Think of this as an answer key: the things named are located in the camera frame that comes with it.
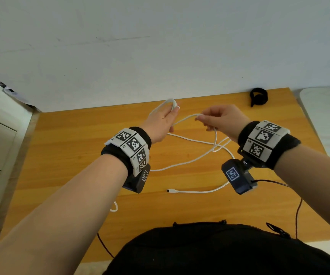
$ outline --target black cable tie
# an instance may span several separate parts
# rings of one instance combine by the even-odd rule
[[[265,89],[256,87],[250,91],[250,98],[252,100],[250,103],[250,107],[253,107],[255,104],[263,105],[263,104],[266,104],[268,101],[268,94]]]

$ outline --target qr code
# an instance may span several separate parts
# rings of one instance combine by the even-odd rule
[[[143,180],[144,182],[146,182],[146,179],[147,179],[148,175],[149,175],[149,172],[148,172],[148,171],[144,171],[144,172],[143,172],[142,180]]]
[[[119,140],[122,140],[122,141],[125,141],[127,140],[129,137],[131,137],[132,134],[129,134],[125,131],[122,131],[119,135],[115,136],[117,139]]]
[[[133,137],[127,142],[127,146],[130,147],[132,151],[136,151],[141,147],[141,144],[138,142],[136,137]]]
[[[276,124],[271,124],[270,122],[264,127],[265,129],[271,130],[273,132],[276,132],[280,130],[281,126],[278,126]]]
[[[264,150],[264,147],[262,147],[262,146],[260,146],[256,143],[253,143],[252,147],[249,150],[249,152],[259,158],[260,155],[262,154],[263,150]]]
[[[139,151],[136,156],[137,156],[138,163],[140,163],[142,160],[144,160],[146,158],[146,153],[144,152],[144,148],[141,151]]]
[[[234,167],[232,167],[230,170],[226,171],[226,175],[230,181],[234,181],[238,177],[240,177],[239,173],[235,170]]]
[[[146,166],[146,160],[140,163],[140,171],[142,171],[145,166]]]
[[[257,137],[255,137],[255,139],[258,140],[259,142],[267,144],[268,141],[272,138],[272,136],[273,136],[272,133],[269,133],[261,129]]]

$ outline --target hand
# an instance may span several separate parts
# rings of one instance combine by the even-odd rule
[[[151,142],[161,142],[167,132],[174,132],[172,127],[176,116],[178,115],[179,106],[176,106],[174,110],[171,110],[171,104],[164,104],[157,111],[151,113],[147,120],[140,126],[148,136],[151,138]]]
[[[216,128],[234,142],[238,142],[241,130],[251,122],[234,104],[211,106],[202,111],[202,114],[197,116],[196,120],[203,122],[207,131]]]

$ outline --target white wall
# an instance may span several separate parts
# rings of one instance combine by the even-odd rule
[[[42,111],[330,85],[330,0],[0,0],[0,80]]]

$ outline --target wooden tabletop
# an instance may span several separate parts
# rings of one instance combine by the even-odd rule
[[[324,149],[288,88],[268,91],[269,101],[250,107],[249,93],[234,93],[178,100],[178,120],[216,104],[236,104],[252,120],[267,119],[291,130],[303,144],[320,152]],[[42,113],[30,144],[2,235],[6,235],[28,213],[100,154],[104,142],[124,127],[140,125],[161,102]],[[188,119],[175,127],[175,134],[212,142],[213,132]],[[151,147],[150,165],[160,169],[189,161],[212,146],[167,136]],[[237,144],[227,147],[235,155]],[[119,210],[110,213],[100,235],[115,255],[122,246],[149,229],[171,226],[173,222],[241,223],[268,230],[270,222],[295,236],[295,213],[299,197],[291,189],[259,182],[257,189],[238,195],[231,185],[209,194],[167,193],[166,189],[211,190],[226,182],[221,165],[231,157],[225,150],[210,153],[191,164],[151,172],[141,194],[122,189],[117,197]],[[281,181],[269,169],[252,169],[255,179]],[[330,226],[306,203],[299,214],[302,241],[330,239]],[[83,262],[108,260],[110,256],[95,238]]]

